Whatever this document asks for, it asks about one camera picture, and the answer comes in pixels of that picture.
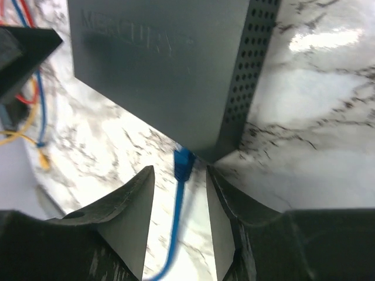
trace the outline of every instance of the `marble tabletop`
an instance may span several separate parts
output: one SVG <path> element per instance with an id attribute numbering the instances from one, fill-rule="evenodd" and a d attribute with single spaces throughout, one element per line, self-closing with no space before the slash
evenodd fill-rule
<path id="1" fill-rule="evenodd" d="M 154 165 L 144 268 L 144 276 L 152 276 L 169 243 L 175 143 L 73 77 L 65 0 L 30 6 L 37 25 L 54 28 L 64 40 L 42 67 L 52 168 L 43 171 L 28 146 L 35 175 L 69 213 Z M 7 13 L 15 21 L 14 12 Z M 278 211 L 375 206 L 374 48 L 372 0 L 283 0 L 241 148 L 217 168 Z M 187 185 L 182 221 L 178 259 L 164 280 L 182 273 L 186 280 L 216 280 L 204 165 Z"/>

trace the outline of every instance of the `gray box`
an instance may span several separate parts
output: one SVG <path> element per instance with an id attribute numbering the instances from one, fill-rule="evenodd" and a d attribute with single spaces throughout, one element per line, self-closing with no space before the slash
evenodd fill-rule
<path id="1" fill-rule="evenodd" d="M 68 0 L 75 76 L 208 162 L 237 149 L 280 0 Z"/>

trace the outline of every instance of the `embossed logo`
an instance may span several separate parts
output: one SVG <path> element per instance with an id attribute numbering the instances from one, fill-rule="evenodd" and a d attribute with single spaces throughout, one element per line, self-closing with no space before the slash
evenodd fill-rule
<path id="1" fill-rule="evenodd" d="M 81 10 L 81 19 L 83 26 L 87 29 L 121 39 L 125 43 L 147 49 L 161 56 L 182 56 L 195 44 L 191 36 L 178 32 L 167 32 L 103 13 Z"/>

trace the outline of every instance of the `perforated side panel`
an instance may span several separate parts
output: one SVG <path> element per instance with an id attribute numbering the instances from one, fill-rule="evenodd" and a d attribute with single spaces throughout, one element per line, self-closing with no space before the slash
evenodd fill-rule
<path id="1" fill-rule="evenodd" d="M 250 0 L 224 123 L 243 124 L 257 86 L 280 0 Z"/>

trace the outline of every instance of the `blue ethernet cable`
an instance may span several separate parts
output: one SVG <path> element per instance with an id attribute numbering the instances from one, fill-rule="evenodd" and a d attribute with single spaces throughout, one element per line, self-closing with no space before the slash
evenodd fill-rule
<path id="1" fill-rule="evenodd" d="M 29 28 L 30 26 L 28 26 L 28 24 L 26 23 L 26 19 L 23 16 L 23 13 L 22 13 L 22 11 L 21 11 L 18 3 L 17 3 L 17 0 L 12 0 L 12 4 L 13 4 L 15 10 L 16 10 L 16 13 L 17 13 L 22 25 L 26 28 Z M 36 72 L 36 79 L 37 79 L 37 84 L 38 84 L 38 88 L 39 88 L 40 105 L 42 107 L 42 125 L 41 125 L 41 129 L 40 129 L 40 133 L 39 133 L 39 137 L 38 137 L 38 140 L 37 140 L 36 147 L 42 148 L 45 145 L 45 143 L 43 142 L 43 139 L 45 137 L 46 127 L 47 127 L 47 108 L 46 108 L 45 94 L 44 94 L 44 90 L 43 90 L 42 77 L 40 75 L 39 70 Z"/>
<path id="2" fill-rule="evenodd" d="M 161 280 L 172 267 L 174 256 L 177 248 L 178 241 L 178 228 L 180 223 L 180 214 L 182 209 L 183 192 L 185 189 L 185 183 L 189 180 L 190 174 L 193 170 L 193 165 L 195 162 L 195 155 L 182 148 L 181 150 L 174 151 L 175 157 L 175 179 L 177 180 L 177 191 L 176 191 L 176 201 L 175 201 L 175 211 L 173 214 L 173 224 L 171 233 L 171 242 L 169 244 L 168 257 L 164 264 L 163 269 L 159 274 L 150 279 L 150 281 Z"/>

